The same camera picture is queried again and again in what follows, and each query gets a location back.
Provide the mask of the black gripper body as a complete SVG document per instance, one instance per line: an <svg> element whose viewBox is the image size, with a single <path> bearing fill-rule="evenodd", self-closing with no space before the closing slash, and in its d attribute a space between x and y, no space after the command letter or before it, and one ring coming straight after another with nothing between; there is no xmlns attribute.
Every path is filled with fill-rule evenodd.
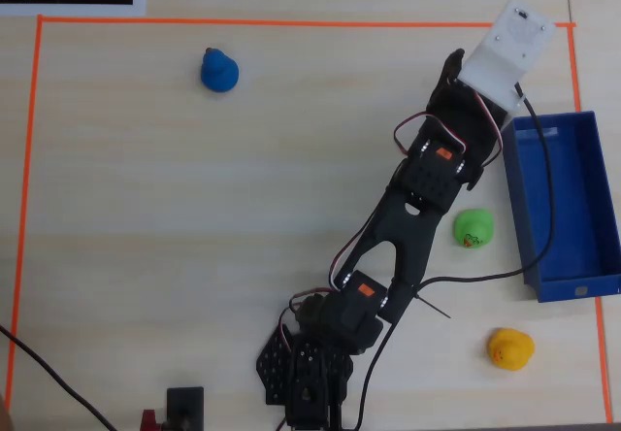
<svg viewBox="0 0 621 431"><path fill-rule="evenodd" d="M503 149L501 128L506 112L483 95L457 80L439 80L427 104L427 112L465 145L465 171L460 174L467 190L472 190L484 169Z"/></svg>

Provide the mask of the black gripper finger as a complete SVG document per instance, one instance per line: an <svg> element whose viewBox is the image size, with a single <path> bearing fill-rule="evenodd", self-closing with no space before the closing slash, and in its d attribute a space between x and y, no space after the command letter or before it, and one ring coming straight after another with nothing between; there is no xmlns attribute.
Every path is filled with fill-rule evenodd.
<svg viewBox="0 0 621 431"><path fill-rule="evenodd" d="M463 49L457 49L444 62L439 82L439 108L442 110L455 107L464 97L465 87L457 80L464 55Z"/></svg>

